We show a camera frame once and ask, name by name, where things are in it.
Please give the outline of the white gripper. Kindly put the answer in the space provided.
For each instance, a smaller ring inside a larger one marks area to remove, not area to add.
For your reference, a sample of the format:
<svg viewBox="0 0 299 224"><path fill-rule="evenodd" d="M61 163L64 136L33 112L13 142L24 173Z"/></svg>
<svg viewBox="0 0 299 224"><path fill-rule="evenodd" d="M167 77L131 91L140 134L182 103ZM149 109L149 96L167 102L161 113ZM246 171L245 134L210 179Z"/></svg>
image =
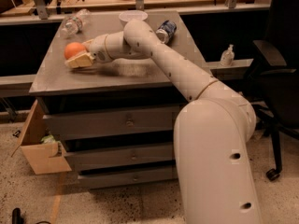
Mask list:
<svg viewBox="0 0 299 224"><path fill-rule="evenodd" d="M95 59L99 63L109 63L112 61L106 47L107 35L99 35L94 39L84 41L82 44L89 47L89 52L80 52L66 59L65 65L72 68L90 67Z"/></svg>

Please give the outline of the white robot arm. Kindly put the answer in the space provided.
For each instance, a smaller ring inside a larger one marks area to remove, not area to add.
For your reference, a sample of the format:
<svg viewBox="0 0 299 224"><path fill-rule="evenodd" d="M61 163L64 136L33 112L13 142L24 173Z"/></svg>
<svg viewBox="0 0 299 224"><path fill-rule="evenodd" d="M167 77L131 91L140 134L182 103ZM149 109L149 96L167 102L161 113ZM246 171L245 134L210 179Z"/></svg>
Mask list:
<svg viewBox="0 0 299 224"><path fill-rule="evenodd" d="M64 48L71 68L119 58L152 59L187 100L174 127L186 224L263 224L246 143L255 130L242 95L168 47L141 20Z"/></svg>

